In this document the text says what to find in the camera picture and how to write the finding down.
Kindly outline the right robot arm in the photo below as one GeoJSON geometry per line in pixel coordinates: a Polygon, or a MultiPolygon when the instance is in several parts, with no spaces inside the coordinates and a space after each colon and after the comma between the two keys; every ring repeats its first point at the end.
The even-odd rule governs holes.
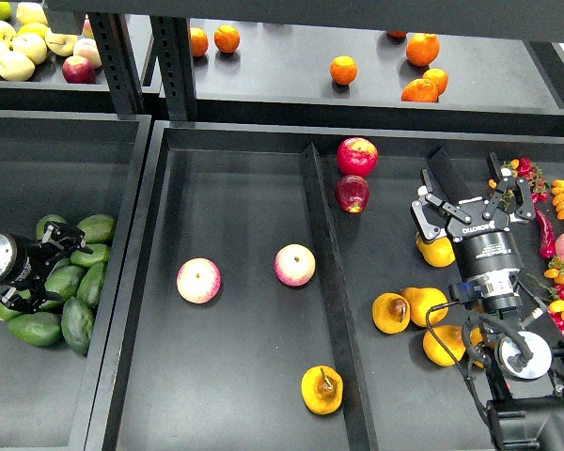
{"type": "Polygon", "coordinates": [[[550,345],[528,331],[546,307],[519,313],[524,264],[510,227],[534,219],[532,194],[494,154],[487,161],[497,185],[474,196],[446,151],[434,151],[411,213],[423,242],[451,242],[462,280],[450,301],[470,311],[462,341],[469,362],[485,369],[492,398],[476,407],[494,448],[564,450],[564,340],[550,345]]]}

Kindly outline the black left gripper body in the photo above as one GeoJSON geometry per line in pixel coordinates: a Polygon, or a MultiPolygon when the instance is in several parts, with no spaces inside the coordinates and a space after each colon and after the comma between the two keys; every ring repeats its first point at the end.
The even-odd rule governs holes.
{"type": "Polygon", "coordinates": [[[16,235],[6,235],[6,239],[4,256],[7,266],[0,282],[18,290],[44,290],[44,284],[59,260],[59,249],[49,242],[16,235]]]}

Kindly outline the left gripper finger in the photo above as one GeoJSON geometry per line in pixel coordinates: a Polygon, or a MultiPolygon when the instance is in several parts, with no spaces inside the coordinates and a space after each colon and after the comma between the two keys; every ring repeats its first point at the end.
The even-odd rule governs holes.
{"type": "Polygon", "coordinates": [[[64,304],[63,298],[52,291],[6,289],[0,297],[0,304],[9,310],[21,313],[37,313],[57,309],[64,304]]]}
{"type": "Polygon", "coordinates": [[[47,221],[40,242],[49,243],[59,252],[68,255],[76,251],[91,255],[92,250],[86,246],[85,237],[86,233],[77,226],[47,221]]]}

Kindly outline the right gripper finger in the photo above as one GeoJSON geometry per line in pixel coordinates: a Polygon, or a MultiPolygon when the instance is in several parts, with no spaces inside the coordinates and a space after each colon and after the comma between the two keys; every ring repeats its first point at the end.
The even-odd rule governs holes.
{"type": "Polygon", "coordinates": [[[417,200],[411,203],[411,214],[417,226],[420,238],[425,243],[432,243],[447,235],[444,227],[433,225],[429,222],[425,209],[433,209],[442,217],[456,219],[465,226],[471,225],[471,216],[454,206],[447,200],[443,200],[432,192],[432,184],[427,169],[420,171],[421,186],[417,189],[417,200]]]}
{"type": "Polygon", "coordinates": [[[497,220],[502,212],[508,216],[509,222],[533,220],[535,207],[528,180],[514,176],[512,169],[500,163],[494,152],[489,153],[487,163],[496,185],[490,196],[483,200],[482,218],[497,220]]]}

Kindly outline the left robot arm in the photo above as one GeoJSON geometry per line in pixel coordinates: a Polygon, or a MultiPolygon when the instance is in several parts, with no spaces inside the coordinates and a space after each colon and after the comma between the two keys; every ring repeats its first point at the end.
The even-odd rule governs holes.
{"type": "Polygon", "coordinates": [[[36,313],[49,301],[61,297],[45,283],[56,263],[80,251],[91,254],[85,232],[76,226],[49,221],[39,240],[0,233],[0,286],[6,288],[0,304],[24,314],[36,313]]]}

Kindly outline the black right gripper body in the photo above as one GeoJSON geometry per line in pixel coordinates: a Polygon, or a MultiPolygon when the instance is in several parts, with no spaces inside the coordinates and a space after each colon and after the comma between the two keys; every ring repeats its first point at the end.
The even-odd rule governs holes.
{"type": "Polygon", "coordinates": [[[489,206],[490,202],[482,197],[460,201],[458,209],[470,218],[470,223],[451,218],[446,224],[464,282],[481,285],[485,277],[509,279],[524,267],[510,230],[509,215],[501,209],[485,211],[489,206]]]}

